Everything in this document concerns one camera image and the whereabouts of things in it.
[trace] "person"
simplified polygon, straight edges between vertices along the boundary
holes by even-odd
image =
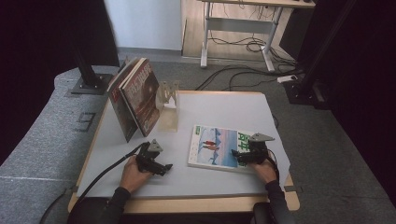
[[[270,207],[276,223],[278,224],[292,224],[294,219],[287,207],[285,201],[285,194],[276,180],[276,173],[269,161],[264,161],[261,164],[251,163],[252,167],[258,177],[265,182],[265,188],[268,191],[268,199],[270,200]],[[135,156],[132,156],[125,164],[120,186],[115,190],[113,197],[107,204],[100,217],[100,224],[119,223],[122,216],[124,205],[130,199],[130,196],[137,189],[142,187],[153,176],[150,172],[141,173],[137,168]]]

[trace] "gray carpet floor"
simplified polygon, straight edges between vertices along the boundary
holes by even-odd
[[[159,80],[180,80],[182,90],[194,90],[223,67],[151,63]],[[117,68],[94,70],[114,74]],[[205,90],[227,88],[234,73],[221,73]],[[76,184],[106,103],[105,96],[68,94],[78,78],[77,69],[56,77],[48,104],[1,166],[0,223],[38,223],[52,201]],[[233,84],[253,85],[272,79],[244,75]],[[301,204],[293,212],[297,223],[396,222],[396,210],[387,194],[331,111],[289,104],[283,87],[275,81],[233,90],[264,93],[279,121],[278,131]],[[66,194],[55,204],[46,223],[66,222],[70,196]]]

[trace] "book cover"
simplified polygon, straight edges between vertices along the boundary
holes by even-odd
[[[160,117],[160,110],[155,104],[159,86],[149,59],[146,58],[139,60],[127,79],[120,85],[122,96],[145,137],[149,135]]]
[[[126,59],[123,64],[123,68],[113,77],[107,89],[108,98],[116,112],[117,119],[119,120],[126,142],[131,140],[137,130],[137,125],[134,122],[133,114],[130,112],[127,104],[120,95],[119,85],[125,78],[127,78],[138,61],[139,60],[136,58],[132,60]]]
[[[194,125],[188,165],[232,172],[252,172],[239,164],[231,150],[249,152],[248,139],[254,132]]]

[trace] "desk leg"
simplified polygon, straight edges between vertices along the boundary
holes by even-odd
[[[206,3],[206,16],[205,16],[205,32],[204,32],[204,43],[202,44],[201,51],[201,67],[207,67],[207,33],[209,31],[209,17],[210,17],[210,3]]]
[[[262,56],[264,56],[264,60],[265,60],[265,63],[267,64],[267,68],[268,68],[269,72],[275,72],[274,65],[271,61],[270,48],[271,48],[272,41],[274,40],[274,35],[275,35],[277,25],[279,24],[280,15],[282,15],[282,10],[283,10],[283,7],[276,8],[276,16],[273,21],[271,32],[268,35],[268,39],[265,43],[265,46],[262,47]]]

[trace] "black sleeve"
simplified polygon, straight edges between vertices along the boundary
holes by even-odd
[[[130,197],[131,193],[127,189],[118,187],[102,213],[98,224],[119,223],[124,210],[124,205]]]
[[[265,188],[268,191],[268,199],[276,223],[294,224],[294,218],[286,204],[285,193],[280,188],[279,182],[277,180],[271,181],[265,185]]]

